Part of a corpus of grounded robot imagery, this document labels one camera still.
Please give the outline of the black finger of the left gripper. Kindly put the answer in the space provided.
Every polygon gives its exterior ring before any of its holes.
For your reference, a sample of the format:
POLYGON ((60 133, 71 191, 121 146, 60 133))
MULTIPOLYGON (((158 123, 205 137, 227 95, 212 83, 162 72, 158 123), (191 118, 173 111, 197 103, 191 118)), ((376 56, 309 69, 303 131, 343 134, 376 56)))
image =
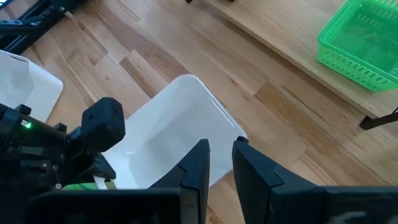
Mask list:
POLYGON ((116 179, 116 172, 102 155, 102 153, 97 153, 95 155, 93 163, 93 175, 96 177, 102 177, 106 180, 116 179))

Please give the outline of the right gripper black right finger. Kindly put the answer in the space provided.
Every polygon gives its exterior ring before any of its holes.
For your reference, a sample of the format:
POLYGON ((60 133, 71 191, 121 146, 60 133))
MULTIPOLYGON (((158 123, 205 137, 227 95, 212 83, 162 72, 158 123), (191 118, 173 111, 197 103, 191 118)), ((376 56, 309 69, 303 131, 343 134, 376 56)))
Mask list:
POLYGON ((321 224, 325 190, 249 145, 233 143, 233 175, 246 224, 321 224))

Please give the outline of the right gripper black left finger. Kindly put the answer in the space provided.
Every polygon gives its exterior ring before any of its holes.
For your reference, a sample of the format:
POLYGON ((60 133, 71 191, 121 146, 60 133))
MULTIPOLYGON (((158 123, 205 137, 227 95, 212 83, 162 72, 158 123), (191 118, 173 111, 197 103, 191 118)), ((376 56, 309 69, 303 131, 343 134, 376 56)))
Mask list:
POLYGON ((152 189, 175 192, 178 199, 166 202, 152 219, 155 224, 205 224, 210 180, 210 144, 199 140, 152 189))

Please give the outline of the green plastic basket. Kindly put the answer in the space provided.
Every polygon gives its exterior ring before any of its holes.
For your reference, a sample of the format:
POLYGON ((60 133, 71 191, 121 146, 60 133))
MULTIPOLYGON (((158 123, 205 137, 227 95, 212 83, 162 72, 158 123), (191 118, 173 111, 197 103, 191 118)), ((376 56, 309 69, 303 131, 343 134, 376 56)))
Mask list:
POLYGON ((320 63, 370 91, 398 89, 398 0, 346 0, 317 40, 320 63))
POLYGON ((104 182, 98 186, 96 183, 82 183, 67 185, 63 190, 116 190, 114 182, 104 182))

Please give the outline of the white plastic basket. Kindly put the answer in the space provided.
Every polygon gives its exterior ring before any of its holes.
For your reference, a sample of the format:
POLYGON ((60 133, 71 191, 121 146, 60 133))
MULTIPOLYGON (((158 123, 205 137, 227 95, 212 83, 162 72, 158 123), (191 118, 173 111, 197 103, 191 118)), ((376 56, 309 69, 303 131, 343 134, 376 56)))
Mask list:
POLYGON ((232 148, 244 129, 194 75, 169 83, 125 120, 126 135, 104 152, 117 189, 146 189, 169 172, 201 139, 210 145, 208 185, 232 168, 232 148))
POLYGON ((0 103, 24 104, 31 116, 46 122, 63 90, 63 82, 36 63, 0 50, 0 103))

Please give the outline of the wooden shelf with black legs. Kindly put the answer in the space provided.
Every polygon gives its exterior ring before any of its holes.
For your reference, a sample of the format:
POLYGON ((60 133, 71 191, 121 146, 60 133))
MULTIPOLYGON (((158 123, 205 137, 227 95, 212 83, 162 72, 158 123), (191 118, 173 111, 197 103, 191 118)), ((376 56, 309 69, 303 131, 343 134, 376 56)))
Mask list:
POLYGON ((318 35, 346 0, 203 0, 364 113, 368 130, 398 121, 398 89, 370 91, 317 60, 318 35))

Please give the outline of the black aluminium table frame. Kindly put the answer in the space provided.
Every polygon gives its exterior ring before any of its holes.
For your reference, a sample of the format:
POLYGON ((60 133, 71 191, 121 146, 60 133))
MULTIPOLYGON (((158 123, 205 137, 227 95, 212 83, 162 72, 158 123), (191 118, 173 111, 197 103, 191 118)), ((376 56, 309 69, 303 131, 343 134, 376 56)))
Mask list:
POLYGON ((17 19, 0 19, 0 50, 20 55, 63 19, 67 12, 86 2, 37 0, 17 19))

